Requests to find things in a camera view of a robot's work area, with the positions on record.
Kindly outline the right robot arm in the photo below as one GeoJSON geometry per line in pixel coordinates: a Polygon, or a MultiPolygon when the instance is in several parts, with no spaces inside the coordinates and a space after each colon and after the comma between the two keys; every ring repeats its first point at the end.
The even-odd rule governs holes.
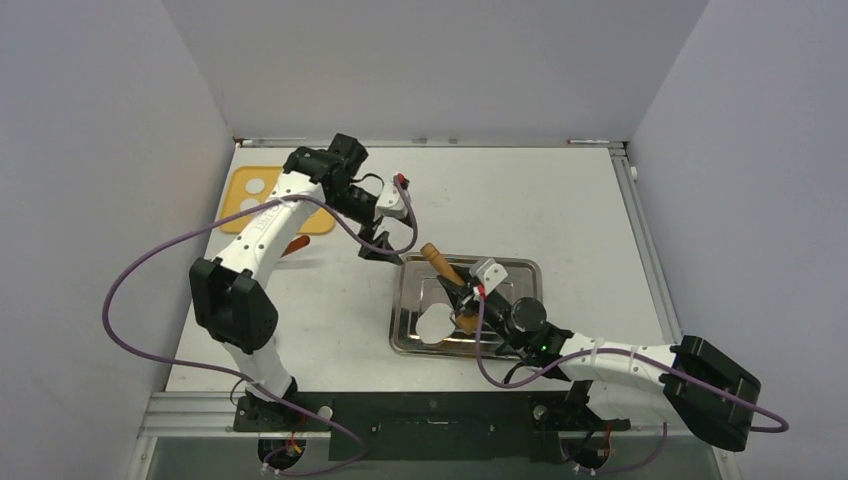
{"type": "Polygon", "coordinates": [[[682,424],[714,447],[741,452],[754,428],[760,381],[707,340],[686,335],[677,344],[628,345],[589,337],[551,323],[541,301],[513,302],[481,283],[437,278],[453,310],[473,317],[473,333],[493,331],[498,353],[513,353],[538,376],[581,390],[565,414],[579,428],[601,420],[682,424]]]}

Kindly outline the white dough piece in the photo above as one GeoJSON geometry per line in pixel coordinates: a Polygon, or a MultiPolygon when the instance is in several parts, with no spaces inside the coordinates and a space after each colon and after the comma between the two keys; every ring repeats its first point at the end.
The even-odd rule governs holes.
{"type": "Polygon", "coordinates": [[[456,329],[453,310],[445,303],[434,303],[417,318],[415,332],[425,345],[436,345],[450,337],[456,329]]]}

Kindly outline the wooden rolling pin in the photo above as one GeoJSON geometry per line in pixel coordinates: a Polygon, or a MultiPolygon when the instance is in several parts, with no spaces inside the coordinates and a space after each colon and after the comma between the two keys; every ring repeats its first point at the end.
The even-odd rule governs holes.
{"type": "MultiPolygon", "coordinates": [[[[465,280],[446,260],[443,254],[432,243],[426,243],[420,248],[421,255],[428,261],[434,270],[457,286],[463,286],[465,280]]],[[[457,327],[467,335],[473,335],[476,331],[477,316],[465,313],[456,313],[454,320],[457,327]]]]}

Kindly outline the stainless steel tray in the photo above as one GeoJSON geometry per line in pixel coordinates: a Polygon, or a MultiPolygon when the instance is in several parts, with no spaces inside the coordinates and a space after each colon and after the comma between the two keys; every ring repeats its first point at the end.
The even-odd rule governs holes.
{"type": "MultiPolygon", "coordinates": [[[[507,271],[496,291],[509,302],[522,297],[543,298],[541,270],[531,260],[501,257],[497,262],[507,271]]],[[[436,270],[419,254],[409,254],[400,268],[389,325],[389,345],[399,354],[443,357],[474,357],[474,336],[455,327],[437,344],[421,341],[418,317],[434,304],[449,298],[437,280],[436,270]]]]}

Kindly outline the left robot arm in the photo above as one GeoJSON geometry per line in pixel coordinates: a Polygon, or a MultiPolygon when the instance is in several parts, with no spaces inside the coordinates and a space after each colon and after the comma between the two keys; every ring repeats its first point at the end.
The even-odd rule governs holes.
{"type": "Polygon", "coordinates": [[[361,246],[363,259],[398,263],[382,221],[393,218],[411,229],[409,181],[401,173],[384,181],[378,194],[361,187],[357,173],[368,157],[355,138],[338,133],[329,147],[301,146],[286,159],[264,207],[223,250],[198,259],[189,269],[196,323],[221,343],[244,375],[249,399],[274,430],[296,421],[295,378],[274,345],[278,311],[266,292],[272,270],[317,211],[325,210],[361,246]]]}

